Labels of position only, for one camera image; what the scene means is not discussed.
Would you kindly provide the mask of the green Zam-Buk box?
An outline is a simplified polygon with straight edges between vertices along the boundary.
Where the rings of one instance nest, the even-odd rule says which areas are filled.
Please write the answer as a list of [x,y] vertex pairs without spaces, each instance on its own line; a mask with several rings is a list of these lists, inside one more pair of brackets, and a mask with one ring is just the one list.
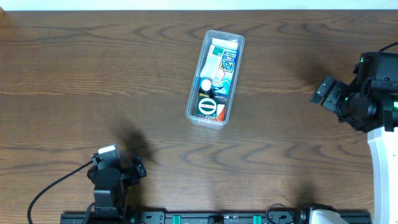
[[197,115],[199,116],[216,116],[218,103],[209,97],[200,96],[197,104]]

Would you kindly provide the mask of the white green medicine box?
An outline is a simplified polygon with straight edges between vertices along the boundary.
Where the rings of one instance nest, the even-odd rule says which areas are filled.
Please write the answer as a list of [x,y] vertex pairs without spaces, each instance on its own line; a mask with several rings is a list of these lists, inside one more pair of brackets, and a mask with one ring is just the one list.
[[225,49],[219,46],[211,45],[206,56],[205,65],[201,70],[200,77],[214,80],[218,72],[219,65],[223,58]]

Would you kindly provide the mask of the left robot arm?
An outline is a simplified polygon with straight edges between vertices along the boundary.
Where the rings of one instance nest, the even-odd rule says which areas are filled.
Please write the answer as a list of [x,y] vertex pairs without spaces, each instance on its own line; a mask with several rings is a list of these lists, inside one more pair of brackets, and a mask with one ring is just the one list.
[[117,157],[97,156],[87,172],[94,184],[95,201],[87,208],[83,223],[139,223],[138,213],[127,205],[128,188],[147,175],[139,157],[122,168]]

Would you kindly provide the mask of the red Panadol box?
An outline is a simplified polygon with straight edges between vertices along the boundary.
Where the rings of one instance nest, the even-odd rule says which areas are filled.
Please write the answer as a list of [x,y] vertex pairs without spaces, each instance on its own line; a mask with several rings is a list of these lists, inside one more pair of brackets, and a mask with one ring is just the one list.
[[209,120],[217,121],[217,122],[223,122],[224,115],[225,115],[225,105],[224,104],[217,104],[215,114],[204,115],[204,114],[201,114],[199,111],[196,114],[196,116],[199,118],[209,119]]

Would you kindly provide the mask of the blue cooling patch packet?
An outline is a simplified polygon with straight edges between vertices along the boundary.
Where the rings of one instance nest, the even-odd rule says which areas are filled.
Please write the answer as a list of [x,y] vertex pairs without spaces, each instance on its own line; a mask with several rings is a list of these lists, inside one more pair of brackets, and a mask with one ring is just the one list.
[[215,80],[212,82],[212,90],[215,96],[228,97],[234,72],[237,66],[238,53],[238,50],[224,50]]

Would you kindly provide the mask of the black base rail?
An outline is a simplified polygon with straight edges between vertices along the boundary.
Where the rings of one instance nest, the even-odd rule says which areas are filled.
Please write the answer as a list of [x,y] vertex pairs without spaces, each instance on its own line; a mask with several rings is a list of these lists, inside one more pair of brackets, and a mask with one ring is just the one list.
[[298,211],[285,208],[282,204],[274,204],[267,211],[257,213],[170,213],[165,211],[138,213],[129,210],[124,218],[106,218],[95,212],[91,212],[90,215],[66,213],[61,215],[60,224],[305,224],[310,222],[310,211],[315,208],[325,208],[329,212],[336,211],[334,208],[319,204],[303,207]]

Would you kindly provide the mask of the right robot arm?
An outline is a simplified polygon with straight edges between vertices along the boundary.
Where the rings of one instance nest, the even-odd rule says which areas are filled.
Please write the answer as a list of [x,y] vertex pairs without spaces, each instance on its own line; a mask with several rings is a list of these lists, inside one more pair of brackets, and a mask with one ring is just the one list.
[[397,223],[397,90],[366,78],[347,85],[326,77],[310,101],[336,114],[339,122],[367,135],[373,163],[374,223]]

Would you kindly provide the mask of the dark cough syrup bottle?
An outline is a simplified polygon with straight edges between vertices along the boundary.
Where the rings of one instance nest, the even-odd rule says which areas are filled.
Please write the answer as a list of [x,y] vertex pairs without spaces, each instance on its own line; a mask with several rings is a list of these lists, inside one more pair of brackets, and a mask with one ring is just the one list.
[[203,96],[203,97],[209,97],[209,98],[214,97],[211,80],[204,78],[201,81],[199,94],[200,94],[200,96]]

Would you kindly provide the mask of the clear plastic container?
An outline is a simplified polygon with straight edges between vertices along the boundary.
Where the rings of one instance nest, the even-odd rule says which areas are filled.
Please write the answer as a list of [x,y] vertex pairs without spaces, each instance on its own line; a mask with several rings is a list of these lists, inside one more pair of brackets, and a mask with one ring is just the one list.
[[[225,115],[223,122],[212,121],[209,119],[199,118],[196,116],[198,99],[200,97],[199,94],[200,83],[204,79],[200,77],[200,73],[205,65],[206,56],[208,55],[211,45],[219,46],[224,49],[232,49],[239,51],[237,66],[234,72],[231,89],[229,91],[228,97],[218,97],[218,96],[213,97],[213,99],[218,104],[225,105]],[[244,37],[241,35],[222,32],[218,30],[209,30],[206,32],[205,37],[203,39],[203,44],[201,47],[197,67],[194,73],[193,83],[188,97],[187,107],[185,110],[186,117],[190,119],[190,121],[194,125],[203,126],[212,129],[221,129],[228,123],[231,114],[231,107],[233,105],[236,83],[239,75],[239,69],[243,57],[243,50],[244,50]]]

